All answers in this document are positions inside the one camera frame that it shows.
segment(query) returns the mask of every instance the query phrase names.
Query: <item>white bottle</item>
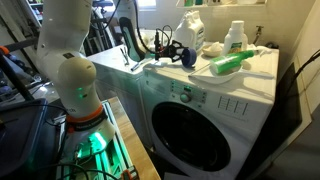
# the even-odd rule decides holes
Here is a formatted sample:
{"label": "white bottle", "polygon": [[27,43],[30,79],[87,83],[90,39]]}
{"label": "white bottle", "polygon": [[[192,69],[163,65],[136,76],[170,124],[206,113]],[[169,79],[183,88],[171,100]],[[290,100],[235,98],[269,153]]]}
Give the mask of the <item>white bottle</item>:
{"label": "white bottle", "polygon": [[174,32],[173,39],[184,47],[201,50],[204,43],[205,29],[199,11],[187,11],[182,17],[179,26]]}
{"label": "white bottle", "polygon": [[248,37],[244,34],[244,21],[232,21],[231,28],[224,38],[221,56],[247,50]]}

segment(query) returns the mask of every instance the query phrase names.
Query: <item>clutter on washer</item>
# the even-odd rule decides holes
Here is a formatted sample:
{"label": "clutter on washer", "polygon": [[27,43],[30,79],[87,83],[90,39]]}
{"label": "clutter on washer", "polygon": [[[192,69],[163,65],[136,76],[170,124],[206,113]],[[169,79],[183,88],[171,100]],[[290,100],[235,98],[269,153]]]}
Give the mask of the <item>clutter on washer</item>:
{"label": "clutter on washer", "polygon": [[211,45],[204,45],[202,48],[202,52],[204,55],[209,57],[218,57],[222,51],[222,44],[219,42],[215,42]]}
{"label": "clutter on washer", "polygon": [[174,33],[174,40],[199,52],[204,43],[205,28],[199,11],[186,11]]}

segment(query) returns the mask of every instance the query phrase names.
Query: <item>front-loading washer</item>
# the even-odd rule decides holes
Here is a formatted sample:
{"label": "front-loading washer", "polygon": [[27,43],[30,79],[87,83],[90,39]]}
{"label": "front-loading washer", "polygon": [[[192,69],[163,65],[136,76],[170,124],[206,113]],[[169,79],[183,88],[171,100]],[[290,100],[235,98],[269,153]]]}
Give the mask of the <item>front-loading washer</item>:
{"label": "front-loading washer", "polygon": [[136,70],[132,71],[137,62],[129,58],[129,65],[124,63],[119,45],[112,49],[89,56],[96,68],[96,91],[101,100],[117,96],[128,115],[135,131],[143,145],[152,146],[148,126],[145,123],[145,113],[141,100],[140,78],[143,76],[142,66],[152,59],[145,59]]}
{"label": "front-loading washer", "polygon": [[155,152],[195,179],[235,179],[274,104],[278,51],[244,68],[274,78],[236,76],[223,84],[189,77],[179,63],[144,66],[142,96]]}

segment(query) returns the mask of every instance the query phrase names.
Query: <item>white wall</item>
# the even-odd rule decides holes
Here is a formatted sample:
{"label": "white wall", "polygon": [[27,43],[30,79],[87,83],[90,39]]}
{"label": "white wall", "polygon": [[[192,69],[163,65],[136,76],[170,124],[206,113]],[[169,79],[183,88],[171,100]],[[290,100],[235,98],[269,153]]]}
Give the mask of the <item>white wall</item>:
{"label": "white wall", "polygon": [[[320,49],[320,0],[316,0],[295,43],[292,61],[302,66],[310,56]],[[319,179],[320,177],[320,58],[309,64],[302,72],[300,96],[306,94],[308,109],[303,116],[309,115],[312,123],[300,136],[283,151],[266,172],[269,179]]]}
{"label": "white wall", "polygon": [[[245,21],[245,33],[252,43],[256,26],[264,26],[258,45],[269,41],[280,46],[279,76],[282,77],[292,58],[293,44],[315,0],[268,0],[259,7],[198,8],[205,24],[208,41],[224,41],[232,20]],[[168,24],[176,28],[186,9],[176,8],[177,0],[157,0],[157,10],[140,12],[141,27],[162,28]]]}

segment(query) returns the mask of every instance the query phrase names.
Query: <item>black electronics box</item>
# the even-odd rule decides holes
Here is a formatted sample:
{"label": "black electronics box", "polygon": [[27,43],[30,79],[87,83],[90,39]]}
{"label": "black electronics box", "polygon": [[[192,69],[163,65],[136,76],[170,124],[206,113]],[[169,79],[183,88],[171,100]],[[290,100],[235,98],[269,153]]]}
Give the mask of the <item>black electronics box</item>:
{"label": "black electronics box", "polygon": [[36,99],[0,108],[0,179],[47,179],[56,129],[46,121],[47,101]]}

